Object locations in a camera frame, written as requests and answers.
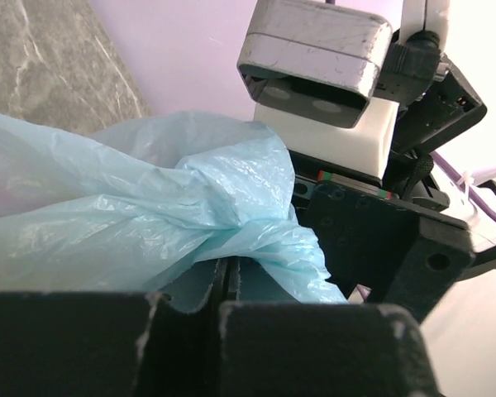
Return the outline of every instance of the crumpled plastic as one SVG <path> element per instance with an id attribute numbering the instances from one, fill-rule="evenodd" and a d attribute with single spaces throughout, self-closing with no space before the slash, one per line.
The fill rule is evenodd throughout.
<path id="1" fill-rule="evenodd" d="M 142 291 L 247 256 L 301 302 L 340 303 L 266 125 L 181 112 L 90 137 L 0 114 L 0 291 Z"/>

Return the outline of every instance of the marble floor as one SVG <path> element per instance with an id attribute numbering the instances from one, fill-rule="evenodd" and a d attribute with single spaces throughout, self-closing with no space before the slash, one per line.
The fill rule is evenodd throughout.
<path id="1" fill-rule="evenodd" d="M 0 112 L 78 134 L 151 115 L 88 0 L 0 0 Z"/>

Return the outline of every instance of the white wall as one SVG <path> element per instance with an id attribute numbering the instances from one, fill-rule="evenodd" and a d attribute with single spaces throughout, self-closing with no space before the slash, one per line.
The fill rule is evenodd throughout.
<path id="1" fill-rule="evenodd" d="M 459 171 L 481 170 L 496 165 L 496 0 L 451 2 L 446 52 L 488 104 L 489 115 L 442 153 Z M 251 119 L 254 104 L 236 60 L 255 0 L 91 3 L 158 114 L 199 109 Z M 377 12 L 382 7 L 397 25 L 402 1 L 341 3 Z M 496 272 L 459 283 L 423 331 L 447 396 L 496 396 Z"/>

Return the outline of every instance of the light blue plastic bag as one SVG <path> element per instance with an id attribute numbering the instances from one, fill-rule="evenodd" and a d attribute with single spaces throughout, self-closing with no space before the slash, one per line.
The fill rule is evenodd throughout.
<path id="1" fill-rule="evenodd" d="M 258 122 L 182 112 L 86 138 L 0 114 L 0 290 L 149 290 L 249 256 L 302 302 L 343 302 L 293 183 Z"/>

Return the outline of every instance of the cable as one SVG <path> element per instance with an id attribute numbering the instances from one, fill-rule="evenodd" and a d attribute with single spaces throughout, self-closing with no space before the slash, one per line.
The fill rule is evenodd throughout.
<path id="1" fill-rule="evenodd" d="M 439 153 L 434 151 L 432 153 L 432 158 L 436 162 L 436 164 L 445 171 L 445 174 L 456 183 L 461 179 L 461 175 L 452 167 L 448 161 L 446 161 Z M 486 213 L 489 218 L 496 222 L 496 212 L 479 196 L 478 192 L 474 190 L 472 186 L 469 185 L 469 199 L 472 202 L 481 208 L 481 210 Z"/>

